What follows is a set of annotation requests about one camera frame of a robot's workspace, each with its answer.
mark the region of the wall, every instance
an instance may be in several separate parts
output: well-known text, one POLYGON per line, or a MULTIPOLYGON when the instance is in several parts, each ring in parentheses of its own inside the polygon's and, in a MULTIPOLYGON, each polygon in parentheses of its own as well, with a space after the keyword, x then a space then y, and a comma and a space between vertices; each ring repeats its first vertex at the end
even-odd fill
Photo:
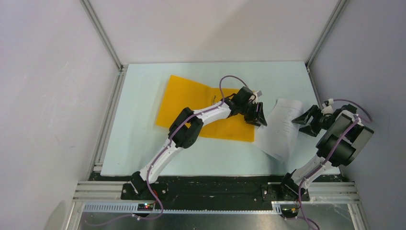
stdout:
POLYGON ((374 136, 344 168, 373 230, 406 224, 405 25, 404 0, 352 0, 311 67, 321 98, 354 100, 374 118, 374 136))
POLYGON ((117 69, 79 0, 0 9, 0 229, 59 229, 117 69))
POLYGON ((123 63, 306 61, 338 0, 92 0, 123 63))

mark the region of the sheet of paper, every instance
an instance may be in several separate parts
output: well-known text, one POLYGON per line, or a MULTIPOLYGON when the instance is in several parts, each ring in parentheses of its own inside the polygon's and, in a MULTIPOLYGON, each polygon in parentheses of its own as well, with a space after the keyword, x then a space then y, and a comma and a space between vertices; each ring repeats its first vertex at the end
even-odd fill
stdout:
POLYGON ((294 150, 300 127, 292 120, 303 113, 300 101, 279 98, 266 118, 268 126, 261 126, 255 132, 254 145, 277 160, 286 161, 294 150))

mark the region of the metal frame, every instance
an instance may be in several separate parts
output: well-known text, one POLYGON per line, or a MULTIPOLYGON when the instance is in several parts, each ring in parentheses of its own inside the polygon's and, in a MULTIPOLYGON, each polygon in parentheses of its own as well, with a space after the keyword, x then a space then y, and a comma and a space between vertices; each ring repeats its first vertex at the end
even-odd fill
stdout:
MULTIPOLYGON (((109 55, 111 56, 114 64, 116 65, 117 69, 119 70, 119 74, 117 75, 116 82, 114 84, 114 89, 112 92, 112 96, 108 105, 108 109, 104 118, 104 122, 98 137, 98 145, 93 154, 93 161, 91 163, 88 176, 92 172, 100 171, 102 168, 102 163, 106 151, 106 140, 110 135, 110 131, 113 125, 114 114, 118 105, 119 95, 121 93, 122 85, 124 83, 125 75, 127 66, 123 66, 121 61, 119 60, 106 32, 104 31, 100 20, 97 17, 96 12, 94 11, 93 7, 91 6, 89 0, 80 0, 85 9, 86 13, 89 16, 92 24, 94 25, 97 33, 99 34, 103 44, 105 45, 109 55)), ((310 81, 313 86, 313 90, 315 92, 317 101, 320 104, 320 98, 317 93, 317 89, 310 71, 310 67, 313 64, 315 57, 317 56, 319 50, 321 49, 322 45, 324 44, 327 36, 331 33, 334 24, 336 23, 339 16, 344 11, 345 6, 347 5, 348 0, 339 0, 334 11, 332 12, 328 23, 326 24, 323 32, 317 41, 315 47, 313 48, 308 60, 306 61, 306 68, 309 74, 310 81)), ((125 182, 113 182, 113 181, 80 181, 78 182, 71 207, 68 212, 67 219, 64 223, 64 230, 76 230, 79 227, 79 222, 83 211, 88 211, 90 204, 104 204, 110 206, 118 206, 122 207, 127 205, 128 207, 132 207, 133 203, 144 203, 146 201, 138 200, 138 201, 128 201, 128 200, 121 200, 121 190, 122 186, 125 182)), ((361 204, 361 200, 358 194, 358 190, 355 186, 354 182, 344 183, 313 183, 312 186, 309 187, 309 196, 310 202, 304 202, 304 204, 347 204, 351 218, 354 224, 354 228, 356 230, 368 230, 370 229, 368 222, 366 221, 365 213, 361 204)), ((273 206, 277 210, 272 212, 241 212, 241 213, 252 213, 252 214, 278 214, 278 207, 284 204, 293 204, 290 201, 278 201, 273 202, 273 206)), ((92 207, 92 211, 106 211, 106 208, 103 207, 92 207)), ((164 210, 167 213, 212 213, 210 211, 205 212, 195 212, 191 210, 182 210, 182 211, 175 211, 175 210, 164 210)))

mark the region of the yellow folder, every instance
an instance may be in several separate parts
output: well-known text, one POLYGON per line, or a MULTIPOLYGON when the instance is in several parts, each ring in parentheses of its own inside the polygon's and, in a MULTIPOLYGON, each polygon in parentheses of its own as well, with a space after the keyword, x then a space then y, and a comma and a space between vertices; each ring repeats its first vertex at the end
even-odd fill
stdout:
MULTIPOLYGON (((223 89, 224 96, 239 89, 223 89)), ((222 99, 219 88, 171 75, 157 117, 158 126, 169 128, 182 109, 204 109, 222 99)), ((232 116, 210 123, 202 128, 199 136, 240 141, 254 141, 255 127, 245 123, 243 115, 232 116)))

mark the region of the gray wall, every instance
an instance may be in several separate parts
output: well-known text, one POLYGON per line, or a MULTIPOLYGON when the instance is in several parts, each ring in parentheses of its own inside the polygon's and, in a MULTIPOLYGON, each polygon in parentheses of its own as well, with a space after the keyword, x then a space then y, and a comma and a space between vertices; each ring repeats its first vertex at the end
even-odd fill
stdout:
POLYGON ((118 71, 79 0, 0 11, 0 229, 57 230, 118 71))
POLYGON ((373 116, 373 138, 343 171, 373 230, 404 228, 406 1, 350 1, 311 71, 322 99, 350 99, 373 116))

